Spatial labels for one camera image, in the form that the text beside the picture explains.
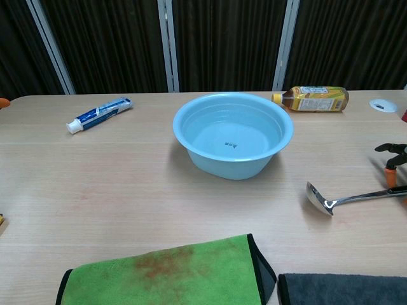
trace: table surface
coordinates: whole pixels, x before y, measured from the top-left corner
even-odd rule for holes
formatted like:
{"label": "table surface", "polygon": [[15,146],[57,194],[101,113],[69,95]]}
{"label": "table surface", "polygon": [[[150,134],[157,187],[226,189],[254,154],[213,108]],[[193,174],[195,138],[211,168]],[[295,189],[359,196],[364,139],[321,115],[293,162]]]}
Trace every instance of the table surface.
{"label": "table surface", "polygon": [[128,94],[134,109],[75,135],[65,123],[119,95],[30,96],[0,111],[0,304],[53,304],[82,264],[245,233],[276,274],[407,276],[402,200],[329,217],[305,196],[307,181],[327,198],[385,187],[391,154],[373,149],[406,143],[407,124],[368,101],[406,109],[407,91],[351,91],[339,114],[291,112],[291,143],[241,181],[200,171],[173,136],[178,108],[202,94]]}

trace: black curtain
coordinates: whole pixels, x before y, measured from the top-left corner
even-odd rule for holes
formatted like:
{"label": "black curtain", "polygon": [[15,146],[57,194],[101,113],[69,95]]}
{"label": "black curtain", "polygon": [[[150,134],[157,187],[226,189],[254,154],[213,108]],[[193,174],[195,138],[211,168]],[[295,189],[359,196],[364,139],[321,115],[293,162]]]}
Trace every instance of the black curtain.
{"label": "black curtain", "polygon": [[41,0],[76,93],[167,92],[156,0]]}
{"label": "black curtain", "polygon": [[301,0],[284,89],[402,89],[407,1]]}
{"label": "black curtain", "polygon": [[182,92],[271,90],[283,0],[173,0]]}
{"label": "black curtain", "polygon": [[0,1],[0,97],[64,94],[25,0]]}

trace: white cap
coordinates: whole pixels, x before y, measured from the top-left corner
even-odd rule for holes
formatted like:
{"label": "white cap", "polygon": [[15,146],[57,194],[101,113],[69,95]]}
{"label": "white cap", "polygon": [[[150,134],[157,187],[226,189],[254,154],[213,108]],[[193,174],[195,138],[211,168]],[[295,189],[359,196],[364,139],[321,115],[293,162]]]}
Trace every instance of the white cap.
{"label": "white cap", "polygon": [[76,132],[83,130],[81,122],[78,119],[74,119],[71,123],[66,124],[66,128],[68,128],[68,131],[71,134],[74,134]]}

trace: toothpaste tube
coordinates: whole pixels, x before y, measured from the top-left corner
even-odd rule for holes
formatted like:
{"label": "toothpaste tube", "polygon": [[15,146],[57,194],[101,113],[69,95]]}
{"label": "toothpaste tube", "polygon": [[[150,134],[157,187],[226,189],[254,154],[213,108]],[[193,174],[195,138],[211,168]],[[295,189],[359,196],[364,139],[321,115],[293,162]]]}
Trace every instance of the toothpaste tube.
{"label": "toothpaste tube", "polygon": [[89,129],[131,107],[133,107],[133,102],[129,98],[120,97],[76,117],[72,123],[66,124],[66,128],[71,134],[74,134],[80,130]]}

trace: gray towel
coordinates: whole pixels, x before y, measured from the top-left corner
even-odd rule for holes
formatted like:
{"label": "gray towel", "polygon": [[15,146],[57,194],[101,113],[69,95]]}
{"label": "gray towel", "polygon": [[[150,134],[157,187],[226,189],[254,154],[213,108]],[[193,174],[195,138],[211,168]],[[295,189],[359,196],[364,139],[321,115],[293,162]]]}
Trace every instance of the gray towel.
{"label": "gray towel", "polygon": [[344,274],[280,274],[282,305],[407,304],[407,278]]}

